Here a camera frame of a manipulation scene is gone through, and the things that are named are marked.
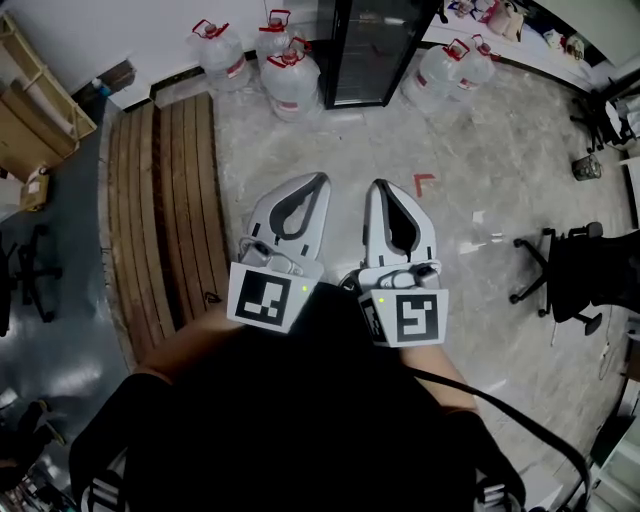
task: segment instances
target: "office chair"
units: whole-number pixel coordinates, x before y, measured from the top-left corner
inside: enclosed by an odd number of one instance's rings
[[[36,280],[39,277],[52,276],[54,279],[62,277],[62,269],[59,267],[49,267],[36,270],[35,258],[38,253],[38,238],[47,235],[49,228],[42,224],[38,224],[31,235],[31,240],[27,245],[23,245],[18,249],[18,258],[20,260],[20,272],[16,272],[12,276],[13,288],[17,288],[18,282],[22,282],[22,303],[25,306],[35,304],[38,314],[43,322],[53,321],[53,311],[45,311],[40,301],[40,294],[36,287]]]
[[[593,334],[602,323],[602,313],[589,318],[581,311],[612,304],[640,313],[640,231],[618,238],[604,238],[602,224],[592,222],[556,237],[554,229],[545,228],[551,237],[546,260],[528,241],[513,241],[525,247],[542,267],[542,275],[521,294],[509,297],[517,304],[547,283],[547,304],[538,311],[544,317],[553,311],[556,322],[570,318],[585,324],[585,336]]]
[[[11,313],[12,279],[9,275],[9,258],[18,244],[13,244],[5,254],[2,247],[2,233],[0,233],[0,337],[4,338],[9,330],[9,315]]]

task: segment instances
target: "cable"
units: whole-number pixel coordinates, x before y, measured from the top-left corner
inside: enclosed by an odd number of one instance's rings
[[[589,471],[589,467],[587,466],[587,462],[584,460],[584,457],[582,457],[582,455],[580,455],[580,452],[578,452],[578,450],[576,450],[573,446],[571,446],[564,439],[561,439],[539,423],[533,421],[528,416],[525,416],[517,409],[511,407],[509,404],[485,393],[484,391],[472,388],[471,386],[462,384],[461,382],[456,382],[454,380],[441,377],[440,375],[436,375],[434,373],[418,370],[417,368],[411,368],[407,366],[407,369],[413,374],[414,377],[417,377],[419,379],[435,382],[436,384],[442,384],[444,386],[449,386],[451,388],[455,388],[460,391],[464,391],[465,393],[469,393],[471,395],[482,398],[497,409],[500,409],[503,413],[513,418],[516,422],[520,423],[520,425],[526,428],[542,442],[548,444],[552,448],[555,448],[564,456],[566,456],[567,459],[569,459],[569,462],[571,462],[571,464],[573,464],[573,466],[578,470],[578,474],[580,475],[580,478],[582,478],[582,482],[584,483],[585,487],[584,494],[578,499],[575,512],[583,512],[587,510],[587,503],[591,498],[591,473]],[[558,510],[562,510],[563,508],[565,508],[569,502],[569,499],[571,499],[570,496],[569,498],[565,499],[565,502],[558,507]]]
[[[609,146],[611,149],[615,149],[616,151],[619,151],[620,153],[624,153],[624,149],[618,149],[615,146],[612,146],[611,144],[609,144],[608,142],[605,143],[605,146]]]

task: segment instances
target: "bag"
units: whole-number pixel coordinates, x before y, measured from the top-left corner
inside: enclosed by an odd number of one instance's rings
[[[517,12],[516,6],[511,2],[500,2],[487,27],[493,33],[506,37],[509,41],[522,40],[522,27],[524,15]]]

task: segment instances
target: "white wall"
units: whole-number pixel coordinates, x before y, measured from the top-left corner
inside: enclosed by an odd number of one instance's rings
[[[638,0],[536,0],[582,34],[615,66],[640,52]]]
[[[16,0],[9,12],[70,92],[125,58],[149,83],[193,67],[186,38],[203,18],[230,23],[245,50],[266,20],[264,0]]]

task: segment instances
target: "concrete floor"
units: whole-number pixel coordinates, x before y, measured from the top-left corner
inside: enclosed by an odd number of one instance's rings
[[[620,155],[606,147],[598,153],[602,179],[575,181],[571,162],[586,156],[587,136],[569,120],[574,93],[511,66],[496,67],[472,109],[429,120],[399,93],[386,108],[324,112],[302,124],[276,118],[255,76],[242,91],[212,93],[230,254],[237,254],[260,196],[293,176],[323,171],[333,188],[320,259],[325,279],[337,283],[364,256],[362,221],[372,180],[389,179],[416,197],[414,175],[433,174],[417,201],[435,225],[442,283],[451,294],[445,349],[470,384],[586,454],[619,393],[626,311],[598,308],[603,325],[586,338],[576,321],[556,326],[537,317],[543,294],[511,305],[509,294],[538,272],[512,240],[538,243],[545,226],[562,231],[594,220],[605,236],[627,233],[627,191],[622,171],[612,165]],[[157,103],[203,90],[204,78],[196,77],[160,91]],[[481,222],[473,221],[474,212]],[[504,240],[492,242],[492,233]],[[610,361],[603,363],[607,341]],[[540,464],[566,484],[575,481],[562,456],[490,406],[480,407],[518,470]]]
[[[497,67],[472,110],[430,120],[399,94],[384,109],[324,112],[298,125],[275,117],[255,78],[243,91],[215,94],[231,254],[261,195],[290,177],[323,171],[333,192],[321,260],[326,279],[337,282],[364,255],[360,240],[371,181],[387,178],[415,197],[414,174],[433,174],[418,202],[435,225],[442,283],[451,294],[445,349],[472,385],[517,406],[586,453],[619,391],[626,312],[600,308],[603,326],[585,338],[577,322],[556,328],[552,319],[539,319],[535,299],[510,305],[509,294],[537,272],[511,242],[519,236],[537,241],[544,226],[566,230],[592,220],[602,222],[607,236],[626,233],[627,192],[621,171],[611,165],[619,155],[609,148],[598,154],[605,164],[601,180],[574,181],[570,162],[586,154],[587,140],[568,119],[572,92],[537,75]],[[196,77],[160,91],[157,103],[206,88],[203,77]],[[0,386],[20,396],[16,414],[31,399],[51,397],[53,423],[70,441],[127,374],[127,354],[118,345],[109,306],[112,290],[105,291],[107,242],[103,236],[101,244],[97,227],[99,216],[103,226],[106,219],[97,193],[105,169],[101,162],[99,174],[96,162],[107,141],[98,130],[58,170],[46,210],[18,214],[0,226],[7,248],[13,240],[26,242],[34,224],[49,224],[52,236],[49,247],[43,245],[42,262],[65,271],[45,286],[45,301],[56,305],[52,324],[40,323],[16,298],[11,332],[0,338]],[[475,214],[482,222],[473,222],[474,212],[484,212]],[[497,232],[504,241],[493,243]],[[470,247],[477,250],[467,252]],[[602,365],[607,340],[611,362]],[[572,482],[561,456],[490,407],[481,404],[481,412],[517,469],[538,463]],[[51,446],[42,463],[61,488],[68,485],[66,456],[67,450]]]
[[[98,239],[98,166],[102,125],[51,176],[49,203],[37,213],[18,213],[0,225],[3,246],[27,243],[33,226],[50,234],[38,245],[37,262],[60,266],[59,281],[39,281],[45,309],[55,320],[44,324],[35,306],[24,306],[13,292],[10,330],[0,338],[0,392],[13,389],[18,399],[3,411],[16,422],[31,400],[45,398],[47,416],[67,440],[51,443],[41,469],[62,490],[69,486],[69,446],[127,375],[105,295]],[[11,271],[18,270],[17,254]]]

